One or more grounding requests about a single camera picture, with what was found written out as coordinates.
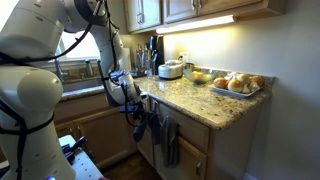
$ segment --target plate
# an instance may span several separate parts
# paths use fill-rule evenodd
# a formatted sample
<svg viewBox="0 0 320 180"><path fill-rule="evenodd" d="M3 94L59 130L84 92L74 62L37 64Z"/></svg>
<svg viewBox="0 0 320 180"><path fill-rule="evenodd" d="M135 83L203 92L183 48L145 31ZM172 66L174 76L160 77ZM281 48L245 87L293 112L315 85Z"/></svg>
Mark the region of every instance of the plate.
<svg viewBox="0 0 320 180"><path fill-rule="evenodd" d="M212 88L213 91L217 92L217 93L221 93L221 94L226 94L226 95L230 95L230 96L234 96L234 97L238 97L238 98L247 98L250 97L251 95L253 95L254 93L256 93L257 91L259 91L262 88L259 88L256 91L253 91L249 94L242 94L242 93L237 93L237 92L233 92L233 91L229 91L227 89L221 89L221 88L216 88L214 87L214 85L209 86L210 88Z"/></svg>

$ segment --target kitchen counter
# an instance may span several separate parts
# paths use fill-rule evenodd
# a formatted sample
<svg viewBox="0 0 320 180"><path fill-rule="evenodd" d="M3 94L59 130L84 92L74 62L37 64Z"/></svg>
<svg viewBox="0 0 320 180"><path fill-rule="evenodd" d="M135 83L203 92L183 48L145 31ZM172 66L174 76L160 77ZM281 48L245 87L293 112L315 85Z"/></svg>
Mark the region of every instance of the kitchen counter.
<svg viewBox="0 0 320 180"><path fill-rule="evenodd" d="M265 77L264 88L247 98L236 98L213 92L205 85L195 85L186 78L166 81L146 77L136 79L139 87L150 97L201 122L223 130L271 96L272 77Z"/></svg>

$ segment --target faucet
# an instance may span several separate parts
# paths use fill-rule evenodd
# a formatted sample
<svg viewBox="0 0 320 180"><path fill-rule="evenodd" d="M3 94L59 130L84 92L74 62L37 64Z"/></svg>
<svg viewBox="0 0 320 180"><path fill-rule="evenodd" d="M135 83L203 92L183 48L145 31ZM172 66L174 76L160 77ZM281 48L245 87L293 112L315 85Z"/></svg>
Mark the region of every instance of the faucet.
<svg viewBox="0 0 320 180"><path fill-rule="evenodd" d="M60 63L57 59L54 60L54 64L56 65L56 72L57 72L58 78L60 79L61 82L64 82L64 77L69 76L69 73L61 71Z"/></svg>
<svg viewBox="0 0 320 180"><path fill-rule="evenodd" d="M92 71L92 66L91 66L90 60L85 60L85 62L86 62L87 76L88 77L92 77L93 76L93 71Z"/></svg>

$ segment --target floor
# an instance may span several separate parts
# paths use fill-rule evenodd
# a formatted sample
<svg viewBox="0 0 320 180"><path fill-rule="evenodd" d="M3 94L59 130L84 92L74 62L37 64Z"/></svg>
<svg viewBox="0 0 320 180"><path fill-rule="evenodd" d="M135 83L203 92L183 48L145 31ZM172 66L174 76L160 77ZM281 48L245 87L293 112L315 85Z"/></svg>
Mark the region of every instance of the floor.
<svg viewBox="0 0 320 180"><path fill-rule="evenodd" d="M102 170L102 173L111 180L162 180L139 152Z"/></svg>

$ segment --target under-cabinet light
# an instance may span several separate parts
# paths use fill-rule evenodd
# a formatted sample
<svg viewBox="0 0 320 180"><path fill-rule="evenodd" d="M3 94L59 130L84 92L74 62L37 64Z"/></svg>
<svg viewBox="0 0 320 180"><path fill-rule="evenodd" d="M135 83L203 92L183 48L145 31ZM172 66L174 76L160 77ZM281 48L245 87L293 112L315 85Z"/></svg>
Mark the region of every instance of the under-cabinet light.
<svg viewBox="0 0 320 180"><path fill-rule="evenodd" d="M196 29L196 28L214 26L214 25L219 25L219 24L227 24L227 23L232 23L235 21L236 20L233 17L233 15L229 15L229 16L222 16L222 17L218 17L218 18L206 19L206 20L201 20L201 21L196 21L196 22L191 22L191 23L186 23L186 24L180 24L177 26L159 28L156 31L158 34L165 34L165 33L170 33L170 32L177 32L177 31L183 31L183 30L188 30L188 29Z"/></svg>

